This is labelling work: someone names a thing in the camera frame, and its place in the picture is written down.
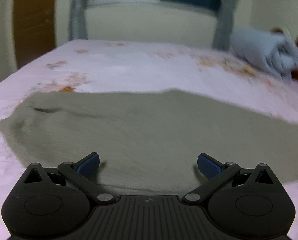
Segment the grey pants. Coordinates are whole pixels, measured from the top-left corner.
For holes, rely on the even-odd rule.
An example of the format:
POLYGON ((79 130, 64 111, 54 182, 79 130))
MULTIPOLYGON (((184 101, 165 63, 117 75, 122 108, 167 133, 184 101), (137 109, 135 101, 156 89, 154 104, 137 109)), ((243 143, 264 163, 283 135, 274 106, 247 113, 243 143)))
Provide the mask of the grey pants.
POLYGON ((126 194, 184 194, 205 181, 197 157, 243 168, 266 163, 298 179, 298 125, 181 90, 35 93, 0 121, 24 166, 56 167, 99 154, 93 181, 126 194))

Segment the pink floral bed sheet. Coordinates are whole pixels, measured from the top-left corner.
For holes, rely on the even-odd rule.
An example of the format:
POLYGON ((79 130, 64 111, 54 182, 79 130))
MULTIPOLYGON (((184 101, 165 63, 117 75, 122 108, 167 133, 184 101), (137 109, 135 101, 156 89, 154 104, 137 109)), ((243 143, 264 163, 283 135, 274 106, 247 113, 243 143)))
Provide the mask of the pink floral bed sheet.
MULTIPOLYGON (((77 40, 0 82, 0 120, 34 92, 153 92, 182 89, 298 124, 298 82, 283 82, 231 53, 167 43, 77 40)), ((0 133, 1 206, 24 167, 0 133)))

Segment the blue folded duvet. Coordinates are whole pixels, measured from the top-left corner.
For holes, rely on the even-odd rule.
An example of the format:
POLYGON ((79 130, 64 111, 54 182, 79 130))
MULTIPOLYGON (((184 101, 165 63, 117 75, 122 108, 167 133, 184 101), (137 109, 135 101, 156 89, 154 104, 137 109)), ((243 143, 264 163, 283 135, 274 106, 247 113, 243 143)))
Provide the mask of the blue folded duvet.
POLYGON ((291 80, 291 73, 298 70, 298 47, 283 34, 237 29, 230 46, 239 58, 275 78, 291 80))

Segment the brown wooden door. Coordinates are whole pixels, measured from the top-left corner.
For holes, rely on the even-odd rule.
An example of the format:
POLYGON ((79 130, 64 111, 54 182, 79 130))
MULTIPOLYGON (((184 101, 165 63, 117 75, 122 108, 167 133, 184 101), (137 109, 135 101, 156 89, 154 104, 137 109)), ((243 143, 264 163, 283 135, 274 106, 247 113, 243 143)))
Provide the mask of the brown wooden door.
POLYGON ((55 0, 14 0, 13 37, 20 69, 56 48, 55 0))

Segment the right grey curtain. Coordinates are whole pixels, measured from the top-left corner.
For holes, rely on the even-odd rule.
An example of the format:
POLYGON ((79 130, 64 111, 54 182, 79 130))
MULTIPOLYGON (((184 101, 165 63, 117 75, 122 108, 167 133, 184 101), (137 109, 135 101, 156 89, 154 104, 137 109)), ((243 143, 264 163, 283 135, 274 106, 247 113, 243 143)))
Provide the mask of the right grey curtain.
POLYGON ((237 4, 238 0, 220 0, 220 8, 217 12, 217 26, 212 43, 214 49, 225 51, 229 49, 237 4))

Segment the grey curtain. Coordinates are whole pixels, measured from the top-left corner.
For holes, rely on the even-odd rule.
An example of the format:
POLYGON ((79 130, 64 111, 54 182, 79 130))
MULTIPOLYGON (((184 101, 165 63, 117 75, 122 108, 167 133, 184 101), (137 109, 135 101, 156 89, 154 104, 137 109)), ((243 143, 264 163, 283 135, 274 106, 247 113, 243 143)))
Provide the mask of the grey curtain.
POLYGON ((86 40, 87 26, 85 9, 87 0, 71 0, 69 17, 69 40, 86 40))
POLYGON ((225 51, 229 49, 237 4, 238 0, 220 0, 220 8, 217 12, 217 26, 212 43, 214 49, 225 51))

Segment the left grey curtain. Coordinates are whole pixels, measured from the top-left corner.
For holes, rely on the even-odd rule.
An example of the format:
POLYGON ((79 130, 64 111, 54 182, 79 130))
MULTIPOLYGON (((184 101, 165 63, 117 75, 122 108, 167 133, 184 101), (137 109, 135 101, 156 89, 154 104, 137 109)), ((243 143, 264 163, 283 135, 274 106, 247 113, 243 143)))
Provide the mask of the left grey curtain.
POLYGON ((69 40, 86 40, 87 26, 85 9, 87 0, 71 0, 69 17, 69 40))

